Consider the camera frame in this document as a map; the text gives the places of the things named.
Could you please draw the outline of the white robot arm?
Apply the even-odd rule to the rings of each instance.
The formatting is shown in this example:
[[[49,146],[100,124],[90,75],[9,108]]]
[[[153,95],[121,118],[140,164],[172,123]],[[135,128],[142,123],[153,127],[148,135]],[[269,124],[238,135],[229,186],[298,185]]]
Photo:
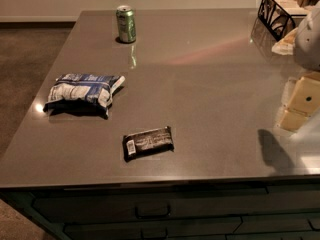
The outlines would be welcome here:
[[[320,5],[316,4],[297,28],[295,62],[306,69],[298,79],[289,78],[282,96],[277,125],[296,132],[320,107]]]

